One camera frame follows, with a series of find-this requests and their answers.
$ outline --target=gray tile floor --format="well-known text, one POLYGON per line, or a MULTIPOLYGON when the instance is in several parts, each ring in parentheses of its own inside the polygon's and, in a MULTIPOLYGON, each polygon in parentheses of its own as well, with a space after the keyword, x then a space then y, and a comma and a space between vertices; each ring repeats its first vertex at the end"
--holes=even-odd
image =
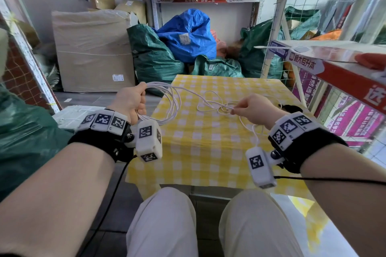
MULTIPOLYGON (((56 97, 65 108, 69 105, 89 105, 106 107, 115 97, 114 93, 100 94, 77 94, 77 93, 56 93, 56 97)), ((156 108, 159 97, 147 95, 147 112, 152 114, 156 108)), ((106 195, 99 211, 95 217, 94 223, 87 234, 84 243, 86 243, 99 224, 106 207, 111 199, 113 190, 118 182, 118 177, 122 172, 124 163, 117 163, 113 177, 107 188, 106 195)), ((189 186, 173 185, 180 191, 188 194, 189 186)), ((227 197, 227 194, 234 195, 237 191, 229 191, 221 187, 195 187, 195 193, 216 195, 227 197)), ((339 233, 332 222, 325 227, 320 240, 321 244, 315 253, 311 253, 307 245, 306 224, 304 217, 297 211, 289 198, 285 195, 272 195, 281 206, 287 218, 289 219, 295 236, 302 248, 305 257, 354 257, 357 256, 345 238, 339 233)), ((105 218, 101 230, 88 246, 82 257, 124 257, 126 256, 125 234, 131 221, 142 203, 141 195, 134 184, 124 181, 120 182, 109 213, 105 218)), ((197 214, 197 237, 198 250, 201 257, 204 256, 223 256, 221 245, 218 238, 218 224, 225 204, 209 203, 207 201, 193 201, 197 214)))

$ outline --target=green plastic bag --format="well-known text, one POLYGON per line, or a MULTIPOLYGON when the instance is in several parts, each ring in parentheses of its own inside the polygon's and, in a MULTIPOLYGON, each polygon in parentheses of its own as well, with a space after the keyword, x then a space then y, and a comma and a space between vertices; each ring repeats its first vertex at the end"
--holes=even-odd
POLYGON ((244 77, 238 61, 217 57, 209 60, 205 55, 198 55, 191 75, 244 77))
POLYGON ((0 85, 0 201, 67 145, 47 110, 27 105, 0 85))
MULTIPOLYGON (((177 74, 187 74, 184 63, 174 58, 151 27, 138 24, 128 28, 127 33, 138 81, 171 84, 177 74)), ((157 90, 150 92, 163 95, 157 90)))
MULTIPOLYGON (((297 10, 291 6, 285 9, 285 16, 287 21, 294 19, 305 23, 308 19, 313 17, 315 14, 319 14, 317 10, 297 10)), ((317 21, 319 24, 319 18, 313 18, 312 21, 317 21)), ((242 28, 240 35, 244 39, 243 46, 240 49, 239 62, 241 65, 242 73, 245 77, 259 78, 261 70, 263 69, 264 58, 266 49, 256 49, 254 46, 266 46, 268 44, 269 35, 272 29, 272 19, 261 22, 251 28, 242 28)), ((296 36, 300 35, 302 31, 292 30, 296 36)), ((282 30, 279 31, 279 40, 284 40, 282 30)), ((271 62, 271 66, 268 72, 269 79, 280 79, 283 71, 283 63, 278 56, 275 56, 271 62)))

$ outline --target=beige pants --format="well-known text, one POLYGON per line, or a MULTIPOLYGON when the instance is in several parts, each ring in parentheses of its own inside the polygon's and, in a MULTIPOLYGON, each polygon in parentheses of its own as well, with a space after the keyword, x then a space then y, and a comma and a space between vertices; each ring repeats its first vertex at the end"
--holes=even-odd
MULTIPOLYGON (((272 197, 244 190, 221 216, 225 257, 303 256, 292 228, 272 197)), ((163 188, 144 201, 128 229, 127 257, 197 257, 196 214, 190 199, 163 188)))

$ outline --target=person's right hand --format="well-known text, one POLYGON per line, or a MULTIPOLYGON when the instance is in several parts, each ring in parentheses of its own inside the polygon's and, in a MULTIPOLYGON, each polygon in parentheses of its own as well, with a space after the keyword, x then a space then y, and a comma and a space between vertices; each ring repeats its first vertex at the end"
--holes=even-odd
POLYGON ((246 117, 251 123, 264 125, 267 129, 271 129, 277 120, 288 114, 275 107, 266 97, 258 94, 251 94, 241 99, 230 113, 246 117))

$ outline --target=white tracking device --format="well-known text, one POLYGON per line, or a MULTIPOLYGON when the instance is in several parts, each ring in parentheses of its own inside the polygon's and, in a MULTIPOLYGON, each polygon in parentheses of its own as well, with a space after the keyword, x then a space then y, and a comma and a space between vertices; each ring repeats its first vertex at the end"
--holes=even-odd
POLYGON ((136 152, 145 162, 162 158, 162 134, 157 121, 148 119, 138 124, 136 152))
POLYGON ((255 146, 245 152, 253 183, 261 189, 277 185, 272 167, 284 162, 284 158, 274 152, 265 152, 261 147, 255 146))

